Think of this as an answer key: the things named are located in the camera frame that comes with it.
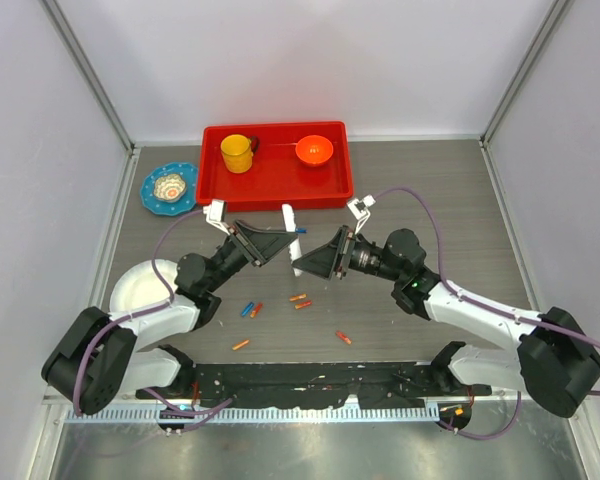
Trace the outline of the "white remote control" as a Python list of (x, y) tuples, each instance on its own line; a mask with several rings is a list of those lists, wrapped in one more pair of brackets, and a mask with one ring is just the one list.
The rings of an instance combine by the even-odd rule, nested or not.
[[(295, 213), (290, 204), (283, 204), (281, 207), (285, 230), (288, 233), (296, 232)], [(291, 262), (298, 260), (302, 256), (300, 241), (296, 238), (289, 245), (289, 254)]]

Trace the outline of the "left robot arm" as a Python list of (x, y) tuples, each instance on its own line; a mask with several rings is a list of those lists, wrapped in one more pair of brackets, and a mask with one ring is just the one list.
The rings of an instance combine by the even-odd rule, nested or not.
[(158, 387), (170, 398), (193, 385), (193, 362), (161, 340), (208, 324), (216, 290), (243, 267), (261, 267), (297, 238), (294, 229), (262, 230), (237, 220), (210, 257), (188, 253), (177, 263), (176, 289), (142, 309), (84, 309), (42, 366), (41, 377), (72, 401), (77, 414), (103, 410), (119, 393)]

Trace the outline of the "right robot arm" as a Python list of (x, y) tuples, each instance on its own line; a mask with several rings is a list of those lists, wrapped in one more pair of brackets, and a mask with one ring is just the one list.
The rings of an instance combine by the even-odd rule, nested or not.
[(329, 280), (357, 271), (392, 282), (391, 296), (408, 314), (466, 330), (492, 344), (483, 350), (449, 343), (432, 361), (431, 380), (445, 395), (474, 384), (516, 390), (546, 411), (571, 417), (600, 379), (600, 354), (567, 311), (517, 309), (444, 281), (425, 264), (426, 252), (409, 229), (383, 246), (347, 226), (307, 253), (291, 248), (292, 266)]

